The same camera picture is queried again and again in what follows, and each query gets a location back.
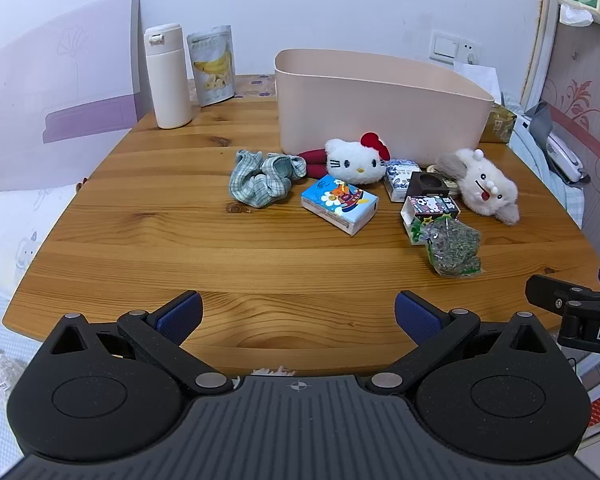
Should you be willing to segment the green dried herb packet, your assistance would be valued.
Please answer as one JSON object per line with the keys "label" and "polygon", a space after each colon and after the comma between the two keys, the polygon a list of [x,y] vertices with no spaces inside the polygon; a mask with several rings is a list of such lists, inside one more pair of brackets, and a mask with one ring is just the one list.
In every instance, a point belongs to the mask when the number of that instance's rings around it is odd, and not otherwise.
{"label": "green dried herb packet", "polygon": [[481,233],[451,217],[440,217],[425,229],[427,256],[442,276],[468,278],[482,270],[478,252]]}

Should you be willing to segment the white grey plush toy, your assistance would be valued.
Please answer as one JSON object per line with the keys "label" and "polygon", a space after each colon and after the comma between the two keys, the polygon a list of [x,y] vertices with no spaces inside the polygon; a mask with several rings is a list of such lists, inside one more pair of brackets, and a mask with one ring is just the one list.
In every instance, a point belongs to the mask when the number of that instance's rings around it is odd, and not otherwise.
{"label": "white grey plush toy", "polygon": [[437,168],[455,180],[465,206],[476,214],[513,226],[520,219],[518,188],[483,151],[461,148],[440,155]]}

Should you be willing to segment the small Hello Kitty card box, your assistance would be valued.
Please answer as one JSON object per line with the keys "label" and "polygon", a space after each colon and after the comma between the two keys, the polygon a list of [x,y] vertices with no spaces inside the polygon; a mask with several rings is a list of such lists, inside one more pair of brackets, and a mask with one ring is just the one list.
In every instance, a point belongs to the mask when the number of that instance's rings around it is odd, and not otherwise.
{"label": "small Hello Kitty card box", "polygon": [[400,214],[410,242],[413,245],[425,245],[430,223],[442,217],[455,219],[460,214],[460,208],[449,196],[407,196]]}

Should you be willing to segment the black cube chalk holder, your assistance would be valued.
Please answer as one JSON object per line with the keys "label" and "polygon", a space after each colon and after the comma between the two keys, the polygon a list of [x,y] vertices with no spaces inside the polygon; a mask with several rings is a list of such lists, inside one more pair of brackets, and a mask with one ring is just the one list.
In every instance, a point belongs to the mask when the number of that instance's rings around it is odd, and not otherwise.
{"label": "black cube chalk holder", "polygon": [[417,196],[442,196],[450,195],[450,188],[442,177],[432,172],[414,171],[406,190],[407,197]]}

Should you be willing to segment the blue white floral tissue pack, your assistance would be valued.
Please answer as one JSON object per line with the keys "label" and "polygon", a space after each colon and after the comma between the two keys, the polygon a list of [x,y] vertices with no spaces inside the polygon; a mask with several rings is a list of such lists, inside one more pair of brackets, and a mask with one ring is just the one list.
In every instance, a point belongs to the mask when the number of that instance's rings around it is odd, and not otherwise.
{"label": "blue white floral tissue pack", "polygon": [[388,160],[382,182],[384,182],[389,200],[393,203],[402,203],[405,200],[412,174],[419,171],[420,167],[412,160]]}

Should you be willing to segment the blue cartoon tissue pack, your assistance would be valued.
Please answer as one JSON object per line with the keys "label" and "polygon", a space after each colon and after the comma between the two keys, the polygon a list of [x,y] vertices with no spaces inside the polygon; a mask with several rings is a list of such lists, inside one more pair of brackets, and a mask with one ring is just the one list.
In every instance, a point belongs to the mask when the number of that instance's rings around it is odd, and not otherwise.
{"label": "blue cartoon tissue pack", "polygon": [[300,202],[303,208],[350,236],[372,220],[379,204],[373,193],[331,176],[322,177],[304,190]]}

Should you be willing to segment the Hello Kitty plush toy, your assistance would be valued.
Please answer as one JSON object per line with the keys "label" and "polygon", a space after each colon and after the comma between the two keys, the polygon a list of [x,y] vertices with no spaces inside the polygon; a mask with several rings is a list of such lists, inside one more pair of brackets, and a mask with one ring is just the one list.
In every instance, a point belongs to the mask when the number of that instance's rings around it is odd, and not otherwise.
{"label": "Hello Kitty plush toy", "polygon": [[377,133],[366,132],[358,141],[330,139],[324,148],[299,154],[306,161],[306,175],[320,180],[328,174],[354,185],[378,182],[390,159],[387,145]]}

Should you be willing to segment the green plaid cloth scrunchie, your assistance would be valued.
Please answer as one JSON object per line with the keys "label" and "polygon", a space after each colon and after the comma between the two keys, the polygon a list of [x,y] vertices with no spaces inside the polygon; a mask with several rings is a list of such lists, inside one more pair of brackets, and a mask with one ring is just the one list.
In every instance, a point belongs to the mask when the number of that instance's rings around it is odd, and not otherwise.
{"label": "green plaid cloth scrunchie", "polygon": [[239,150],[228,192],[239,203],[260,209],[285,198],[307,169],[301,156]]}

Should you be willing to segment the round cream balm tin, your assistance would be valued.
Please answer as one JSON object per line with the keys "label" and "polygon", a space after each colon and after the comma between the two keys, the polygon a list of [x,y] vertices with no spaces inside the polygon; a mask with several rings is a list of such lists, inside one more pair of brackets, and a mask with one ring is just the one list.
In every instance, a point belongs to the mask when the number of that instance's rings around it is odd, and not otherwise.
{"label": "round cream balm tin", "polygon": [[449,193],[451,195],[460,194],[460,188],[458,187],[456,181],[451,179],[444,172],[440,171],[436,165],[428,166],[426,171],[428,172],[428,174],[434,174],[435,176],[440,178],[443,181],[443,183],[445,184],[445,186],[449,189]]}

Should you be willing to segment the white cartoon pillow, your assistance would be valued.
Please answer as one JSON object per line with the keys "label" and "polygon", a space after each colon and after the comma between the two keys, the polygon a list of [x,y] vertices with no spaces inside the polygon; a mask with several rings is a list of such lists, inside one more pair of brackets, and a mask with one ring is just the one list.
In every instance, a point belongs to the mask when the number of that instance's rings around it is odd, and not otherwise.
{"label": "white cartoon pillow", "polygon": [[0,296],[14,296],[23,275],[62,213],[76,186],[0,192]]}

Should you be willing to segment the beige plastic storage bin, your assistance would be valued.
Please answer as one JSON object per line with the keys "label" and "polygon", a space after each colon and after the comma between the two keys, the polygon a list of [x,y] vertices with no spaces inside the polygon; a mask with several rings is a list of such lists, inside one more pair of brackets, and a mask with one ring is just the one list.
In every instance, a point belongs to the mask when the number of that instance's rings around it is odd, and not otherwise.
{"label": "beige plastic storage bin", "polygon": [[493,106],[462,75],[396,56],[286,49],[274,60],[280,146],[289,154],[377,133],[391,157],[425,166],[475,148]]}

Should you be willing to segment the white tissue sheet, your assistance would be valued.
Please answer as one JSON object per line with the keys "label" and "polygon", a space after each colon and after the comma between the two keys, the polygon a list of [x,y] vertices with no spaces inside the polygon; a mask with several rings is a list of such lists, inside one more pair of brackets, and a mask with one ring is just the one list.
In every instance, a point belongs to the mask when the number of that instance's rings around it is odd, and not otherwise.
{"label": "white tissue sheet", "polygon": [[494,67],[455,61],[453,63],[453,70],[455,73],[471,80],[475,84],[478,84],[480,88],[483,88],[484,91],[490,93],[496,104],[502,104],[500,81]]}

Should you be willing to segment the white thermos bottle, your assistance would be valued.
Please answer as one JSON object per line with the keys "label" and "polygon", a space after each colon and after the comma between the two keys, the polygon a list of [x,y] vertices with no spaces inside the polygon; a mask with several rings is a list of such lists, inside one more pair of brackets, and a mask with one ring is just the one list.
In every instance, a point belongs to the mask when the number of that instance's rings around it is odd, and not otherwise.
{"label": "white thermos bottle", "polygon": [[157,125],[180,128],[193,119],[181,25],[149,27],[144,32],[144,46]]}

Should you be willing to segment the banana chips snack bag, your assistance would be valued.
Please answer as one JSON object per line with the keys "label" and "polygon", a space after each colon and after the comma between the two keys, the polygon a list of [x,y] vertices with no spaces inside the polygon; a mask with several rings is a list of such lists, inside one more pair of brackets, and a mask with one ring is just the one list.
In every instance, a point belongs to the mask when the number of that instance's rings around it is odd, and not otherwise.
{"label": "banana chips snack bag", "polygon": [[231,99],[235,95],[235,64],[230,25],[193,32],[186,40],[199,104],[209,106]]}

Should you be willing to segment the white wall switch socket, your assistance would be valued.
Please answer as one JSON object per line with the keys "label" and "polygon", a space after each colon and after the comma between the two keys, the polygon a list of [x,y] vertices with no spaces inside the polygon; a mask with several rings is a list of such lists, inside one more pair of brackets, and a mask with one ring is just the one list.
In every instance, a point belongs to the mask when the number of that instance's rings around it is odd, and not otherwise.
{"label": "white wall switch socket", "polygon": [[452,65],[454,62],[478,65],[481,58],[481,46],[478,42],[437,32],[431,35],[430,60]]}

